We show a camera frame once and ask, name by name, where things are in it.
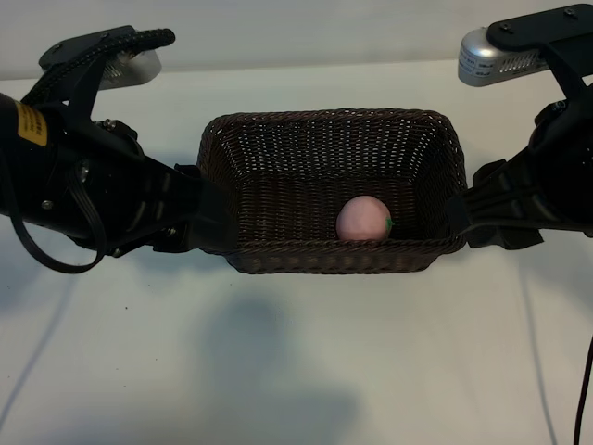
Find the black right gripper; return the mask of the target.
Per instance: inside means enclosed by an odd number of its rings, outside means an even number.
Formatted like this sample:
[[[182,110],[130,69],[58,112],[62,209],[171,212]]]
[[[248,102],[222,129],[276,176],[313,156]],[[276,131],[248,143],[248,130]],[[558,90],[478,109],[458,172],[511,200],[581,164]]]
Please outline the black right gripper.
[[[591,236],[592,88],[545,107],[527,146],[480,167],[446,214],[471,248],[530,248],[542,230]]]

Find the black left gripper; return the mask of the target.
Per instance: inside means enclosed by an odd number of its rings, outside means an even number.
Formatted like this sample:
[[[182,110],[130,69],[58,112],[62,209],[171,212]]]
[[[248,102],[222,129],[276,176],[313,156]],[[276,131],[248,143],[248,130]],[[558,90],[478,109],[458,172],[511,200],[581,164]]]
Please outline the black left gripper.
[[[121,256],[148,245],[158,252],[237,249],[228,195],[196,165],[170,167],[148,157],[137,133],[120,121],[94,123],[66,106],[40,109],[51,156],[32,189],[32,223]]]

